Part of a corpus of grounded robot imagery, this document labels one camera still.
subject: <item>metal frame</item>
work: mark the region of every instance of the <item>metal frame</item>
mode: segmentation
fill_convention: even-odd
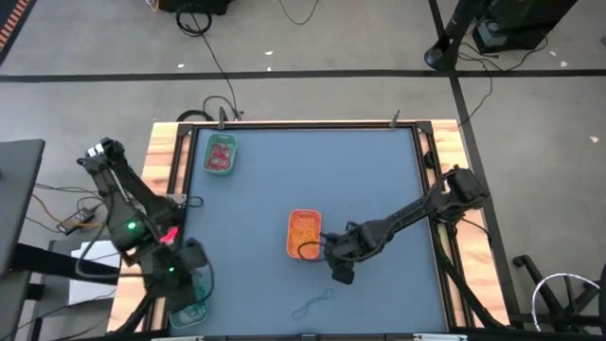
[[[193,157],[196,153],[196,141],[198,137],[198,132],[202,129],[218,129],[218,122],[201,122],[201,123],[180,123],[179,128],[177,129],[176,143],[173,151],[173,163],[170,168],[170,176],[169,183],[167,187],[167,193],[172,194],[176,190],[177,177],[178,177],[178,169],[180,166],[180,159],[182,155],[182,149],[184,145],[184,139],[186,136],[189,137],[189,148],[187,151],[187,161],[186,161],[186,172],[183,179],[183,186],[181,188],[181,192],[187,194],[189,192],[190,178],[191,178],[191,164],[193,161]],[[351,130],[351,129],[376,129],[376,130],[386,130],[386,129],[409,129],[412,133],[413,137],[413,146],[415,148],[415,155],[417,157],[417,163],[419,167],[419,177],[421,181],[421,186],[423,192],[426,193],[430,187],[429,178],[427,175],[427,169],[424,159],[423,159],[423,150],[421,147],[420,134],[425,134],[428,144],[429,144],[429,152],[433,154],[435,158],[435,164],[437,165],[434,168],[434,172],[436,173],[437,178],[441,175],[441,170],[439,169],[439,160],[437,158],[437,145],[433,136],[433,129],[431,122],[429,121],[396,121],[395,124],[392,124],[390,120],[364,120],[364,121],[235,121],[235,122],[225,122],[224,129],[229,130]],[[441,241],[437,241],[433,236],[438,236],[438,226],[433,222],[428,222],[431,233],[430,238],[432,239],[432,244],[434,246],[434,254],[437,257],[437,243]],[[453,235],[449,234],[449,246],[451,250],[451,257],[453,259],[453,263],[455,268],[459,271],[459,273],[463,274],[461,258],[458,253],[458,244],[456,242],[456,238],[452,238]],[[440,293],[442,296],[442,305],[445,313],[445,320],[447,329],[451,330],[456,327],[456,318],[455,318],[455,310],[454,303],[452,300],[452,294],[450,291],[450,285],[448,280],[448,275],[446,272],[437,265],[437,276],[438,283],[440,286]],[[465,303],[463,299],[461,299],[463,304],[463,312],[465,317],[465,324],[467,326],[473,326],[473,315],[469,306]],[[143,331],[148,331],[151,328],[151,321],[153,320],[153,311],[155,310],[155,306],[152,306],[148,314],[146,314],[146,319],[144,323]],[[163,328],[167,329],[169,327],[168,322],[168,314],[166,308],[163,310]],[[217,339],[225,339],[229,337],[228,335],[220,336]],[[371,339],[396,339],[396,338],[410,338],[411,334],[365,334],[365,335],[331,335],[330,339],[344,339],[344,340],[352,340],[356,338],[364,338],[365,340]],[[300,340],[302,338],[301,335],[261,335],[261,336],[251,336],[245,337],[246,339],[293,339]]]

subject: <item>black stand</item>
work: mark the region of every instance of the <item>black stand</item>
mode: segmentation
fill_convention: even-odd
[[[118,268],[99,264],[94,261],[82,260],[80,268],[87,274],[116,275],[115,278],[84,278],[76,274],[76,261],[73,257],[18,243],[12,255],[11,270],[28,270],[40,274],[116,285],[119,274]]]
[[[535,284],[539,284],[544,278],[534,261],[528,255],[514,258],[513,265],[518,268],[525,267]],[[580,312],[597,296],[599,290],[592,285],[584,283],[584,291],[577,297],[574,297],[570,278],[564,278],[564,280],[566,282],[566,293],[569,302],[565,308],[561,306],[547,283],[539,289],[539,293],[549,309],[548,315],[537,315],[539,323],[551,325],[555,332],[587,333],[583,327],[599,327],[600,321],[598,316],[580,315]],[[513,314],[509,316],[509,320],[511,323],[532,323],[532,316],[530,314]]]

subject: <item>wooden table frame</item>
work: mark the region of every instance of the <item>wooden table frame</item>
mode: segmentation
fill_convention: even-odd
[[[389,121],[242,121],[227,122],[226,124],[257,126],[259,124],[305,125],[313,123],[350,124],[352,126],[367,124],[385,125],[386,127]],[[419,137],[420,148],[423,154],[429,151],[436,152],[441,172],[451,169],[454,165],[459,165],[462,168],[468,167],[465,150],[455,120],[399,120],[398,123],[402,125],[417,124],[418,129],[415,135]],[[191,136],[187,135],[189,128],[186,129],[186,127],[191,124],[207,127],[216,127],[217,125],[216,122],[171,122],[155,123],[153,125],[142,178],[155,193],[165,194],[167,188],[174,188],[175,193],[180,193],[184,187],[184,181],[187,180],[186,166],[191,142]],[[175,150],[181,150],[180,154],[176,154]],[[178,163],[178,168],[172,167],[175,162]],[[426,175],[429,184],[433,184],[436,180],[436,172],[428,169]],[[172,184],[169,183],[171,177],[176,179]],[[466,219],[484,226],[482,212],[479,210],[467,212]],[[471,226],[465,222],[460,222],[457,225],[456,236],[449,235],[449,232],[442,225],[438,225],[437,229],[442,244],[451,256],[454,265],[462,267],[466,282],[480,302],[489,310],[493,317],[501,323],[508,324],[508,313],[486,233],[476,226]],[[138,266],[128,268],[122,263],[121,271],[123,273],[138,273],[140,269]],[[477,320],[477,317],[472,314],[467,304],[462,302],[461,295],[452,281],[449,278],[445,278],[444,280],[448,281],[446,285],[448,289],[446,292],[442,292],[442,295],[450,297],[448,297],[449,299],[444,299],[445,297],[443,297],[442,301],[445,302],[445,305],[449,304],[448,301],[452,302],[451,307],[445,307],[447,308],[445,310],[447,321],[450,318],[452,320],[450,324],[454,326],[470,326],[472,324],[480,326],[481,324]],[[144,292],[141,278],[119,279],[107,331],[117,329],[126,321],[129,314],[143,297]],[[449,310],[452,312],[452,316],[448,316],[447,312]],[[164,299],[159,299],[156,302],[153,313],[150,315],[152,318],[148,318],[146,321],[145,327],[147,329],[158,330],[166,327]]]

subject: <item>green container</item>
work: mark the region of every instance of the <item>green container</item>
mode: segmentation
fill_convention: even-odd
[[[236,142],[236,137],[233,135],[216,133],[209,136],[208,141],[206,141],[205,160],[202,167],[205,169],[205,171],[208,171],[211,174],[231,174],[232,170],[234,169],[234,160],[236,159],[237,147],[238,143]],[[213,168],[212,165],[210,165],[211,158],[213,158],[213,163],[225,165],[226,169],[217,170],[216,168]]]

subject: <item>blue string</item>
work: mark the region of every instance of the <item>blue string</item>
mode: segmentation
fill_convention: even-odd
[[[332,290],[332,288],[328,288],[324,291],[324,294],[310,299],[309,301],[307,301],[307,303],[305,303],[305,305],[303,307],[295,310],[291,314],[291,317],[293,318],[293,320],[298,321],[307,315],[307,313],[310,311],[310,306],[312,304],[314,304],[316,302],[321,302],[324,300],[333,299],[333,298],[334,298],[334,291]]]

